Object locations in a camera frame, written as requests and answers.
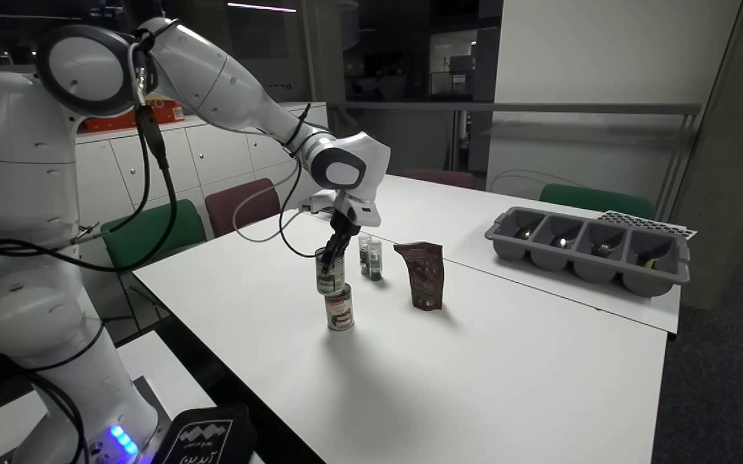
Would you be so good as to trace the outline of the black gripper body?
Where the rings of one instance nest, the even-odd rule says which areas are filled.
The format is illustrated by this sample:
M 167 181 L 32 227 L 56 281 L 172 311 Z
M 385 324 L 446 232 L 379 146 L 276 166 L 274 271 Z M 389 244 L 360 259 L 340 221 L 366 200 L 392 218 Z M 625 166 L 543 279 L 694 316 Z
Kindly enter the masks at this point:
M 340 258 L 352 241 L 352 237 L 360 232 L 360 223 L 354 221 L 352 214 L 336 210 L 331 215 L 331 240 L 325 241 L 322 258 L 329 262 L 334 262 L 336 258 Z

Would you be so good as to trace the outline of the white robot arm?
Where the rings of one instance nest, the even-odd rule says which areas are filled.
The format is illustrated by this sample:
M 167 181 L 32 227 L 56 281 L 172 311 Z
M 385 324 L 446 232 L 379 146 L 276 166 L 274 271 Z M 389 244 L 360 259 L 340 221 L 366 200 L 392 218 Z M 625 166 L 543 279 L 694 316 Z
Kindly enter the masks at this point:
M 98 316 L 81 258 L 76 133 L 90 115 L 132 111 L 142 146 L 166 151 L 144 98 L 162 93 L 218 129 L 255 129 L 338 193 L 329 258 L 379 221 L 389 146 L 336 135 L 283 111 L 224 48 L 158 10 L 130 32 L 67 23 L 40 41 L 32 72 L 0 68 L 0 355 L 40 391 L 46 414 L 15 464 L 140 464 L 158 409 L 130 375 Z

